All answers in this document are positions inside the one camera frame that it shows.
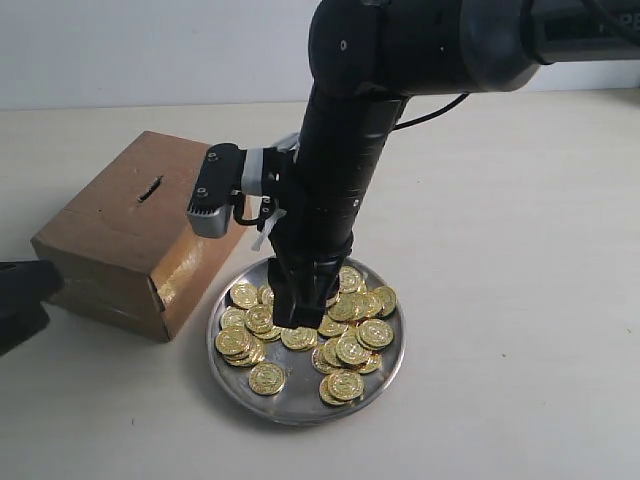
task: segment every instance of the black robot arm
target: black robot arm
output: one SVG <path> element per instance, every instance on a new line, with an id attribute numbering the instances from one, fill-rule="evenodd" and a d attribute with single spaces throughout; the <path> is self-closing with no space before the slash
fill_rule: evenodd
<path id="1" fill-rule="evenodd" d="M 631 26 L 640 12 L 640 0 L 602 4 Z M 310 30 L 314 87 L 295 153 L 265 150 L 270 162 L 256 164 L 255 153 L 240 151 L 231 169 L 229 205 L 252 183 L 246 172 L 261 171 L 265 188 L 244 193 L 268 187 L 273 198 L 262 211 L 271 214 L 277 200 L 286 212 L 269 235 L 274 323 L 320 324 L 378 159 L 411 97 L 513 91 L 544 64 L 632 58 L 640 48 L 602 28 L 580 0 L 323 0 Z M 205 167 L 196 191 L 211 182 Z M 202 201 L 194 192 L 194 226 L 222 212 Z"/>

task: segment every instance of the white table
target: white table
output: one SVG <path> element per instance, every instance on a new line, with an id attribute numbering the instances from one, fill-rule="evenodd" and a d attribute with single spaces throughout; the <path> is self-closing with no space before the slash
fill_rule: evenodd
<path id="1" fill-rule="evenodd" d="M 269 254 L 252 232 L 169 345 L 48 308 L 0 359 L 0 477 L 637 480 L 639 107 L 634 91 L 475 96 L 393 135 L 355 257 L 397 288 L 409 340 L 369 408 L 290 429 L 214 385 L 207 309 Z M 261 146 L 303 111 L 0 113 L 0 258 L 33 258 L 29 238 L 144 129 Z"/>

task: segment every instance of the black cable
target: black cable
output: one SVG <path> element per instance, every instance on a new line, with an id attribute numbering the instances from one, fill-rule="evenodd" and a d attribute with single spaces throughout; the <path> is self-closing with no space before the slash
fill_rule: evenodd
<path id="1" fill-rule="evenodd" d="M 393 130 L 394 131 L 402 130 L 404 128 L 409 128 L 409 127 L 413 127 L 415 125 L 419 125 L 419 124 L 424 123 L 424 122 L 428 122 L 429 120 L 433 120 L 434 118 L 441 117 L 445 113 L 449 113 L 451 110 L 456 108 L 458 105 L 460 105 L 462 102 L 464 102 L 468 97 L 469 97 L 468 93 L 463 93 L 462 95 L 460 95 L 458 98 L 456 98 L 453 102 L 451 102 L 446 107 L 443 107 L 443 108 L 441 108 L 440 110 L 438 110 L 436 112 L 430 113 L 429 115 L 425 115 L 424 117 L 419 117 L 419 118 L 415 118 L 413 120 L 409 120 L 408 122 L 399 123 L 398 125 L 396 125 L 394 127 Z"/>
<path id="2" fill-rule="evenodd" d="M 582 4 L 591 14 L 591 17 L 600 22 L 611 33 L 623 40 L 640 47 L 640 34 L 635 30 L 622 25 L 611 12 L 608 12 L 598 0 L 581 0 Z"/>

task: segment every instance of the silver tray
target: silver tray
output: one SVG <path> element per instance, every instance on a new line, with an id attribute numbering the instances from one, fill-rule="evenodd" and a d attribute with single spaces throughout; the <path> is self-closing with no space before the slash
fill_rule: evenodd
<path id="1" fill-rule="evenodd" d="M 348 259 L 345 265 L 357 268 L 365 276 L 367 286 L 372 289 L 385 285 L 383 280 L 363 264 Z M 400 369 L 405 349 L 404 317 L 398 303 L 394 314 L 388 318 L 388 323 L 395 331 L 394 342 L 384 350 L 383 364 L 380 370 L 370 375 L 363 375 L 365 393 L 361 400 L 342 407 L 325 405 L 318 394 L 320 381 L 324 375 L 311 365 L 311 352 L 292 352 L 285 348 L 281 341 L 268 343 L 266 360 L 285 369 L 287 381 L 284 389 L 273 397 L 261 397 L 249 388 L 248 378 L 250 369 L 234 368 L 228 365 L 216 350 L 213 339 L 220 331 L 220 317 L 230 306 L 230 288 L 238 282 L 249 282 L 256 287 L 267 283 L 267 260 L 263 260 L 234 279 L 216 302 L 209 319 L 207 328 L 207 351 L 209 365 L 214 378 L 220 386 L 237 403 L 256 415 L 272 422 L 286 425 L 317 425 L 337 420 L 355 413 L 380 396 L 391 384 Z M 319 342 L 325 342 L 318 336 Z"/>

